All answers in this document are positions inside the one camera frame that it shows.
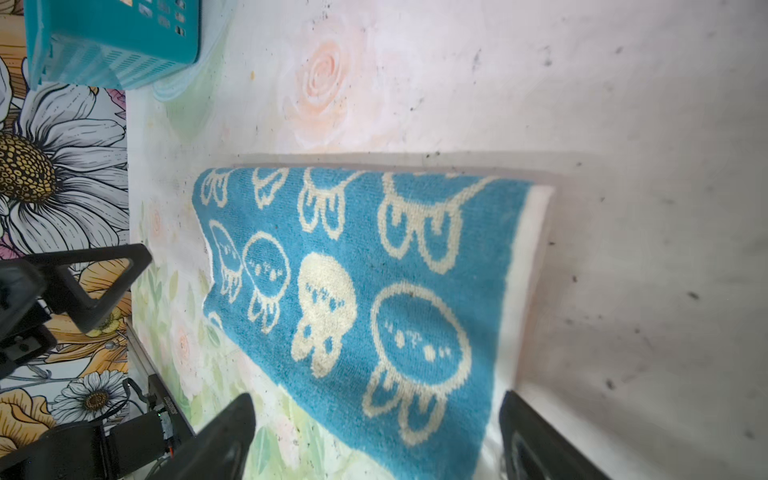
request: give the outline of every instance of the teal plastic basket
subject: teal plastic basket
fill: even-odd
[[[30,88],[129,90],[195,62],[200,0],[25,2]]]

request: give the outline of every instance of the floral wallpaper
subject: floral wallpaper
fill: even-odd
[[[23,14],[23,0],[0,0],[0,259],[125,243],[125,96],[66,84],[32,91]],[[126,266],[113,260],[72,269],[98,298]],[[130,315],[129,292],[88,333],[53,316],[47,327],[58,346],[0,380],[0,456],[125,400]]]

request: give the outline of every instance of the black cable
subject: black cable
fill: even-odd
[[[123,380],[123,388],[125,389],[125,394],[128,397],[131,396],[131,394],[128,393],[127,386],[129,385],[131,386],[131,388],[133,388],[134,392],[136,392],[136,396],[139,398],[139,400],[141,400],[144,403],[149,403],[149,400],[147,400],[147,397],[141,394],[141,389],[139,388],[139,385],[132,378],[127,378]]]
[[[138,403],[134,402],[133,400],[128,400],[128,401],[136,405],[136,408],[139,409],[139,412],[141,412],[142,415],[144,414],[144,410],[141,409]]]
[[[139,385],[131,378],[124,379],[123,390],[125,390],[125,400],[123,400],[119,405],[115,406],[113,409],[108,410],[103,414],[99,415],[98,417],[96,417],[95,419],[91,420],[91,422],[93,423],[100,422],[101,420],[108,419],[109,417],[113,416],[115,413],[120,412],[128,404],[128,402],[132,401],[131,388],[136,392],[140,400],[143,400],[144,403],[147,403],[147,397],[141,394],[141,389],[139,388]]]

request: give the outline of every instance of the pink rose print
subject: pink rose print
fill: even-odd
[[[6,233],[0,238],[0,260],[13,260],[19,257],[22,257],[22,253],[13,247],[11,237]]]
[[[116,115],[125,119],[125,92],[116,88],[105,88],[105,90],[112,99],[112,103],[123,109],[123,111],[116,113]]]
[[[354,15],[325,15],[288,42],[278,103],[280,150],[349,151],[392,133],[383,115],[389,89],[377,74],[377,49]]]

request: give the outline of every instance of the folded towel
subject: folded towel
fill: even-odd
[[[204,312],[399,478],[469,478],[514,380],[551,188],[329,168],[204,172]]]

